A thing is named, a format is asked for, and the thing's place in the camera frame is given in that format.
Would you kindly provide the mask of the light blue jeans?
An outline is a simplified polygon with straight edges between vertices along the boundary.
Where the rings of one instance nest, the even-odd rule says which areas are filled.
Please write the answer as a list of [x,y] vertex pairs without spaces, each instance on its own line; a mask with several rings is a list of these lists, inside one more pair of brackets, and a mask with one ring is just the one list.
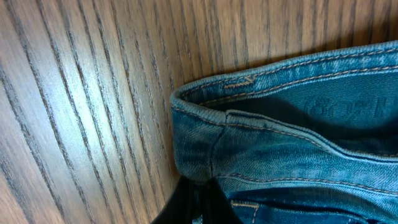
[[243,223],[397,222],[397,42],[204,78],[171,98],[180,175]]

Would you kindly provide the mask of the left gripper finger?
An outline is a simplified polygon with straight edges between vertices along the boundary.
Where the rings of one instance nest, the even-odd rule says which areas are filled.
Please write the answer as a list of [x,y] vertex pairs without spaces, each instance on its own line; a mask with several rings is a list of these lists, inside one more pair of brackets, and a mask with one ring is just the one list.
[[214,178],[199,184],[184,176],[178,180],[172,196],[152,223],[187,224],[198,218],[204,224],[242,224]]

